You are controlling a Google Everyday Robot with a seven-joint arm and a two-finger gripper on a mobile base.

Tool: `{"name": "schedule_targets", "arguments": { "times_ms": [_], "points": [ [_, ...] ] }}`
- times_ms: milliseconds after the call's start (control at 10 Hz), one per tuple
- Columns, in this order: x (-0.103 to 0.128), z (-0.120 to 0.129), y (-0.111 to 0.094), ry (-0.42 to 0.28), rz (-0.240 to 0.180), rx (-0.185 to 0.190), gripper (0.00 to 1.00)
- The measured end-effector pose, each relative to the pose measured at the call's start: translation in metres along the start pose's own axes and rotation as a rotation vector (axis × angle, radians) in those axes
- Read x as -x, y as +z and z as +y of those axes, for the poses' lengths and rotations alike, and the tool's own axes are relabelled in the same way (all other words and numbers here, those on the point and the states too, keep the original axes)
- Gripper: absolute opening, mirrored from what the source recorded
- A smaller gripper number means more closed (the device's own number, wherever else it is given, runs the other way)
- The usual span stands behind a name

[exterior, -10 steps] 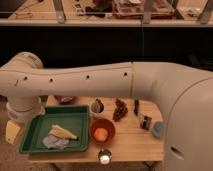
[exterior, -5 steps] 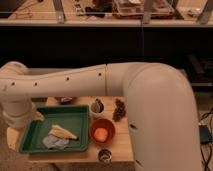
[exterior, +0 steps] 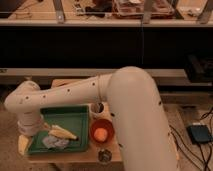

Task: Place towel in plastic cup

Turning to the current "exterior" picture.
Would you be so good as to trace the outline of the yellow sponge gripper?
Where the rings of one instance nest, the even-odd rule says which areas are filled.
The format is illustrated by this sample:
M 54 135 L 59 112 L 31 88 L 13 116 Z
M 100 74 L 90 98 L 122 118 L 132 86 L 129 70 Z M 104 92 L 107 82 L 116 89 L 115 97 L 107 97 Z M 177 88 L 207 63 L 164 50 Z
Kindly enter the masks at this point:
M 30 138 L 25 135 L 20 135 L 18 138 L 18 152 L 24 155 L 30 143 Z

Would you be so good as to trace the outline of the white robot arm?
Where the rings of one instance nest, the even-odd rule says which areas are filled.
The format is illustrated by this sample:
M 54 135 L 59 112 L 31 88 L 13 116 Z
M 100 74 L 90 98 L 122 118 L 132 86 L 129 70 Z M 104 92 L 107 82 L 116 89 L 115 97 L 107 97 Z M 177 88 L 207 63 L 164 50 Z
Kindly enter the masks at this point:
M 47 90 L 22 82 L 4 102 L 18 116 L 22 134 L 43 126 L 42 108 L 106 102 L 120 145 L 125 171 L 179 171 L 177 150 L 153 77 L 138 67 L 90 77 Z

